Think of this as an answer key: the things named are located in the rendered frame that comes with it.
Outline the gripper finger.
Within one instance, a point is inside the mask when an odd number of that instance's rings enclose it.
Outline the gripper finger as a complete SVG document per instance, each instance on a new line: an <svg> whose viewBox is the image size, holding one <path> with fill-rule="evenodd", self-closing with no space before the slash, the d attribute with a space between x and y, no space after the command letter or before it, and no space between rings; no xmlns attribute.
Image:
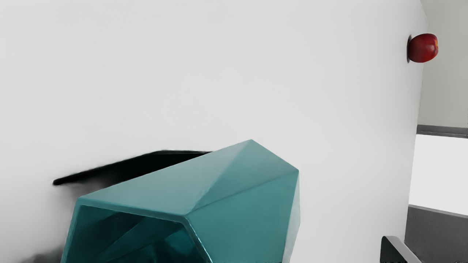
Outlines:
<svg viewBox="0 0 468 263"><path fill-rule="evenodd" d="M380 263L422 263L397 236L381 238Z"/></svg>

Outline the teal faceted mug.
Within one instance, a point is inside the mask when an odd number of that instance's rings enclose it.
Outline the teal faceted mug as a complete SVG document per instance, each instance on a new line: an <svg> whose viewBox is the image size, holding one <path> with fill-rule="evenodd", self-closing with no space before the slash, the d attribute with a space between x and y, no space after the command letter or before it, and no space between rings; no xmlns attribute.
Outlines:
<svg viewBox="0 0 468 263"><path fill-rule="evenodd" d="M60 263L290 263L299 170L254 140L77 199Z"/></svg>

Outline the red apple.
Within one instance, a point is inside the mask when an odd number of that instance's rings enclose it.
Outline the red apple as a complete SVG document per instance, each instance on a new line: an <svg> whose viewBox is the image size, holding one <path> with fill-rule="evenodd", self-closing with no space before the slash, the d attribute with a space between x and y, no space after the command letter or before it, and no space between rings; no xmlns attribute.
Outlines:
<svg viewBox="0 0 468 263"><path fill-rule="evenodd" d="M434 34L420 34L408 40L408 61L425 63L434 59L438 55L438 52L438 38Z"/></svg>

